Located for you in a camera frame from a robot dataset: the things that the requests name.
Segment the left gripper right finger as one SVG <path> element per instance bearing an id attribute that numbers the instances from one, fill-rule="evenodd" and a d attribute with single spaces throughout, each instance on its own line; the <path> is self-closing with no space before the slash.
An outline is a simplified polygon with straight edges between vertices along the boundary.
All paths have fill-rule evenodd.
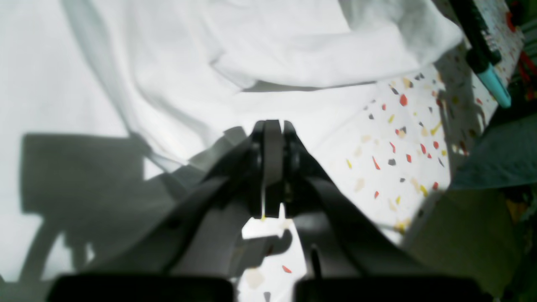
<path id="1" fill-rule="evenodd" d="M 471 279 L 426 268 L 387 239 L 307 152 L 290 122 L 263 126 L 263 216 L 293 219 L 305 263 L 294 302 L 480 302 Z"/>

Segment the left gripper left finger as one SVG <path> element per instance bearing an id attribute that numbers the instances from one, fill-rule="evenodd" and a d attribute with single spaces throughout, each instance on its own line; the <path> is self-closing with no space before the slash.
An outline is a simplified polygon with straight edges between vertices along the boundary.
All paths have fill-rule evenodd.
<path id="1" fill-rule="evenodd" d="M 234 302 L 236 239 L 263 200 L 266 122 L 230 150 L 132 248 L 88 273 L 59 278 L 48 302 Z"/>

